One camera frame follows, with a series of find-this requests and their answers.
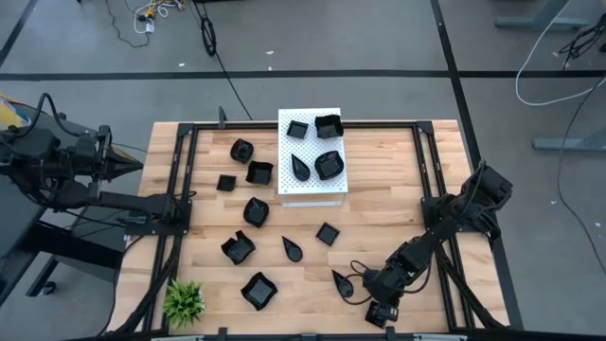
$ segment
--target black object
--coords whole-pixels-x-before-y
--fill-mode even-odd
[[[238,140],[236,140],[236,142],[234,142],[234,145],[231,146],[231,151],[229,152],[229,155],[232,159],[242,164],[245,164],[253,156],[254,151],[255,147],[252,143],[239,138]]]
[[[299,181],[308,181],[311,175],[310,168],[294,154],[291,154],[291,158],[293,159],[294,177]]]
[[[248,239],[248,237],[244,235],[244,232],[236,232],[236,238],[238,238],[237,241],[230,238],[227,240],[227,242],[221,245],[221,249],[223,250],[224,254],[234,262],[234,265],[242,263],[246,257],[248,257],[248,255],[250,255],[250,253],[256,249],[253,241]]]
[[[251,198],[244,208],[244,220],[256,227],[263,226],[267,216],[269,216],[269,206],[255,197]]]
[[[233,175],[219,175],[217,190],[232,191],[236,187],[236,177]]]
[[[296,138],[305,138],[305,134],[307,133],[307,128],[310,125],[307,123],[301,123],[292,120],[291,124],[288,126],[288,131],[286,135],[296,137]]]
[[[353,296],[353,284],[351,284],[349,279],[334,270],[332,270],[332,278],[334,279],[334,285],[337,286],[339,295],[345,298]]]
[[[345,163],[339,152],[332,151],[323,153],[315,159],[315,171],[318,172],[320,180],[329,180],[341,174],[345,169]]]
[[[370,302],[364,318],[367,322],[379,328],[385,328],[387,321],[398,321],[398,308],[381,305],[377,302]]]
[[[324,242],[326,245],[332,246],[334,240],[337,239],[337,236],[339,236],[339,233],[340,231],[332,227],[329,223],[323,223],[315,237]]]
[[[244,298],[258,311],[265,308],[269,300],[277,293],[277,287],[263,273],[258,272],[241,289]]]
[[[426,214],[428,231],[403,243],[386,261],[382,270],[367,269],[363,274],[363,285],[372,298],[378,301],[371,305],[366,320],[380,326],[400,305],[404,288],[412,284],[428,267],[434,253],[437,261],[453,279],[459,292],[470,303],[479,320],[486,328],[503,328],[494,320],[473,294],[465,280],[458,274],[443,252],[439,251],[444,241],[449,240],[462,226],[489,235],[500,236],[500,228],[489,216],[499,210],[511,196],[512,184],[485,163],[463,184],[459,195],[443,195]]]
[[[251,184],[269,185],[272,182],[272,169],[274,165],[269,162],[251,161],[248,165],[246,181]]]
[[[284,242],[284,250],[286,251],[286,257],[288,257],[289,260],[298,262],[303,259],[303,250],[301,250],[299,245],[288,240],[284,236],[282,236],[282,242]]]
[[[315,129],[319,138],[343,136],[343,125],[338,115],[327,115],[315,118]]]
[[[176,199],[173,194],[149,197],[100,191],[103,180],[138,171],[143,164],[112,147],[112,131],[102,125],[95,132],[76,134],[66,129],[48,94],[41,100],[51,103],[57,125],[74,136],[73,147],[61,148],[60,140],[48,129],[35,123],[23,131],[0,135],[0,174],[7,175],[25,194],[40,206],[56,210],[102,206],[130,210],[131,217],[120,222],[128,235],[183,235],[189,230],[191,202]],[[76,182],[78,175],[90,176],[85,186]]]

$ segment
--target wooden tabletop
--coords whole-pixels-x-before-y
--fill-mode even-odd
[[[178,123],[155,123],[143,170],[139,195],[166,192]],[[434,121],[437,147],[448,191],[457,194],[470,175],[461,133],[455,120]],[[368,304],[347,305],[337,294],[331,269],[352,273],[351,260],[372,268],[403,242],[424,232],[419,209],[422,187],[413,137],[403,129],[349,129],[345,134],[349,193],[339,207],[289,207],[277,195],[277,170],[269,187],[244,181],[247,167],[229,157],[237,138],[255,145],[254,159],[277,162],[276,131],[200,131],[192,190],[193,213],[190,233],[184,240],[178,278],[203,284],[206,312],[202,322],[171,333],[216,334],[219,327],[229,333],[375,333],[384,332],[364,321]],[[426,159],[429,147],[423,138]],[[185,160],[188,143],[184,143]],[[233,192],[216,190],[219,174],[237,175]],[[433,171],[433,193],[437,187]],[[243,208],[251,197],[270,206],[262,228],[248,225]],[[322,244],[315,233],[323,222],[341,230],[332,247]],[[257,246],[249,258],[235,266],[221,244],[242,230]],[[303,249],[303,260],[286,258],[281,236]],[[507,324],[505,304],[493,257],[486,238],[478,233],[458,234],[468,284],[493,316]],[[150,284],[156,237],[145,237],[126,255],[116,289],[116,308],[109,330],[121,325]],[[241,295],[241,288],[261,271],[279,292],[267,307],[257,312]],[[410,289],[418,287],[424,278]],[[351,300],[367,296],[357,278]],[[457,322],[462,325],[458,295],[453,295]],[[154,326],[159,327],[164,292],[157,299]],[[397,332],[446,332],[440,286],[432,271],[427,287],[401,299]]]

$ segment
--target concrete floor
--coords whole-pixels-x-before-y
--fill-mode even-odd
[[[124,3],[109,0],[127,39],[141,42]],[[143,0],[131,0],[133,8]],[[492,25],[497,15],[529,15],[541,1],[442,0],[440,5],[459,70],[516,70],[538,37]],[[0,44],[25,8],[0,0]],[[446,70],[430,3],[425,0],[250,0],[207,5],[228,70]],[[599,0],[575,1],[566,13],[595,22]],[[547,35],[529,70],[557,70],[552,52],[575,34]],[[589,53],[571,69],[606,69],[606,56]],[[189,11],[160,18],[150,45],[131,49],[116,39],[103,1],[38,0],[8,58],[6,73],[109,73],[219,71],[206,56]],[[594,79],[523,80],[523,96],[547,100],[584,90]],[[276,118],[278,108],[342,108],[345,118],[458,119],[447,78],[312,78],[234,80],[255,119]],[[606,275],[581,226],[557,196],[557,153],[536,152],[533,137],[562,136],[579,100],[527,107],[513,79],[462,81],[482,156],[514,184],[499,214],[513,284],[527,330],[606,334]],[[232,120],[245,114],[225,80],[0,81],[0,93],[35,103],[42,92],[79,124],[109,124],[115,141],[145,148],[155,121],[214,120],[217,107]],[[606,125],[606,87],[596,90],[571,136]],[[606,213],[606,160],[599,154],[566,154],[562,191],[579,213],[606,260],[601,234]],[[135,193],[140,174],[116,180],[109,190]],[[47,216],[61,224],[67,218]],[[40,256],[0,308],[0,340],[48,340],[97,333],[111,308],[112,286],[60,266],[53,296],[25,297],[44,264]],[[35,320],[36,328],[31,328]]]

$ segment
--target potted plant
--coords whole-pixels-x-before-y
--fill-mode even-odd
[[[183,284],[174,280],[168,288],[163,311],[171,326],[176,328],[193,324],[194,318],[200,321],[199,314],[205,311],[205,300],[202,295],[202,283],[194,281]]]

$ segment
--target white pegboard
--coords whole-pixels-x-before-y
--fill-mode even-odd
[[[339,108],[321,109],[280,109],[278,111],[278,194],[334,194],[348,192],[348,167],[343,137],[318,138],[315,118],[326,115],[341,115]],[[286,135],[291,120],[309,124],[305,138]],[[315,159],[323,153],[338,151],[346,164],[343,172],[336,177],[321,181],[315,171]],[[293,174],[291,154],[305,162],[310,168],[308,181],[297,180]]]

